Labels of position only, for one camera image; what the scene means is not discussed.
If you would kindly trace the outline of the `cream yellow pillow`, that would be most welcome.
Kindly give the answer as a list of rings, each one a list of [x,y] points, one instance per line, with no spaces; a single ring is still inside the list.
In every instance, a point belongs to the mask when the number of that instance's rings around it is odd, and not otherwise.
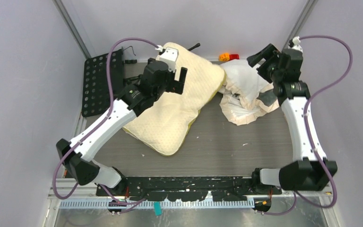
[[[161,155],[171,156],[181,148],[200,110],[222,87],[226,73],[219,65],[179,44],[167,42],[164,47],[178,50],[177,70],[188,70],[183,93],[164,93],[123,130]]]

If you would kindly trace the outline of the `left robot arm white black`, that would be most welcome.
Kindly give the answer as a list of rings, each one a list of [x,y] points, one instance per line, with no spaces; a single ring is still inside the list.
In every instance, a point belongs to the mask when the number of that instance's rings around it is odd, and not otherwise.
[[[172,70],[169,63],[153,60],[136,82],[129,83],[112,106],[78,136],[60,139],[56,149],[60,164],[76,180],[76,185],[102,184],[115,196],[126,190],[125,177],[115,167],[94,161],[101,147],[122,127],[152,107],[164,92],[181,95],[188,69]]]

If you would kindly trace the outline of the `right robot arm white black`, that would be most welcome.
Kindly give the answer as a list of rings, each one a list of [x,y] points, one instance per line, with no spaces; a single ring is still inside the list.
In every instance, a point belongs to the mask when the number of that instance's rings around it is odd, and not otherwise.
[[[274,86],[293,146],[292,163],[282,168],[256,168],[251,189],[263,194],[272,186],[286,191],[322,191],[337,172],[320,145],[311,116],[308,85],[300,80],[303,51],[299,45],[279,51],[269,44],[247,58],[248,65]]]

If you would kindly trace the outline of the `cream ruffled pillowcase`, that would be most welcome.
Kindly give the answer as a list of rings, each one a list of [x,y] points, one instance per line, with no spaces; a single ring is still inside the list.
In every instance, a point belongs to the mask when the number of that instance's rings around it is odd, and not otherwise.
[[[219,93],[223,95],[220,107],[226,119],[237,125],[246,125],[279,108],[273,84],[264,80],[247,60],[222,63],[226,79]]]

